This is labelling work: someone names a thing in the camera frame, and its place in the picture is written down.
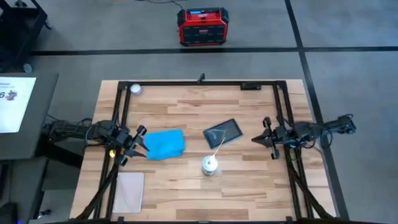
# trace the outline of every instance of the black metal cart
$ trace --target black metal cart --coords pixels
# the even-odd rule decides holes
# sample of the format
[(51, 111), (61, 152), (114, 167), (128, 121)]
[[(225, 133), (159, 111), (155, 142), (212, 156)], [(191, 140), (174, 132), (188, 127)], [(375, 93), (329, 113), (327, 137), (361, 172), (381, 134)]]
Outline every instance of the black metal cart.
[(10, 6), (0, 0), (0, 72), (10, 69), (31, 72), (32, 66), (26, 63), (30, 50), (42, 27), (51, 29), (47, 14), (36, 0), (30, 1), (35, 8), (22, 1)]

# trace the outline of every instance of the blue towel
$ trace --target blue towel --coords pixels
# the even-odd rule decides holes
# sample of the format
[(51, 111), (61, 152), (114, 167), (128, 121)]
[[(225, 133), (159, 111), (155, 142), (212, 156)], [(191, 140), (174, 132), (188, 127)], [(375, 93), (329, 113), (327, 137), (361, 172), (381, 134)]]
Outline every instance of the blue towel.
[(152, 160), (182, 156), (185, 150), (181, 129), (148, 133), (145, 135), (144, 144), (149, 149), (147, 158)]

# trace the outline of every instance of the tablet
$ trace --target tablet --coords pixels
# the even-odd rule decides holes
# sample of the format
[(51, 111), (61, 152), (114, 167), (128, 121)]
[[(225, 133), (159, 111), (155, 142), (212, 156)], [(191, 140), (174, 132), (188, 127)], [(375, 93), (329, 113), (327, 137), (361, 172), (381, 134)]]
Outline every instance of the tablet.
[(235, 119), (229, 119), (221, 124), (203, 131), (205, 139), (210, 146), (210, 149), (218, 147), (223, 139), (223, 144), (231, 142), (243, 135)]

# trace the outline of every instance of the red power station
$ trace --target red power station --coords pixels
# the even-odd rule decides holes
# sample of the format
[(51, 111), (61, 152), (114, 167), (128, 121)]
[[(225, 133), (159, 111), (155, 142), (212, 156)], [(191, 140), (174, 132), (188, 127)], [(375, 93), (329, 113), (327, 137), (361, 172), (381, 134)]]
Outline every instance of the red power station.
[(185, 9), (177, 14), (180, 43), (184, 46), (221, 45), (228, 32), (228, 11), (223, 7)]

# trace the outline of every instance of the wooden table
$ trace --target wooden table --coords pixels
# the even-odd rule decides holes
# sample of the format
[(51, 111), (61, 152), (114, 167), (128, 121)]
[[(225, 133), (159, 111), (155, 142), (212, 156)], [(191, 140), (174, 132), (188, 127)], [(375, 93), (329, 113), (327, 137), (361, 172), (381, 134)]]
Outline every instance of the wooden table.
[[(295, 120), (311, 121), (303, 82), (286, 81)], [(117, 80), (102, 82), (95, 121), (111, 119), (117, 85)], [(281, 158), (273, 161), (270, 149), (251, 142), (263, 132), (265, 116), (271, 117), (274, 128), (278, 125), (271, 86), (262, 86), (261, 91), (241, 91), (238, 86), (144, 86), (143, 94), (130, 100), (129, 128), (135, 130), (143, 124), (149, 132), (182, 129), (186, 150), (182, 157), (164, 161), (130, 159), (121, 172), (145, 173), (142, 211), (113, 214), (112, 219), (272, 221), (294, 217), (283, 151)], [(230, 118), (237, 121), (244, 135), (220, 149), (219, 172), (205, 177), (201, 160), (213, 151), (202, 132)], [(96, 193), (103, 157), (103, 148), (86, 149), (71, 217), (77, 216)], [(315, 148), (306, 149), (302, 159), (310, 190), (334, 215), (321, 154)], [(300, 196), (305, 214), (301, 192)]]

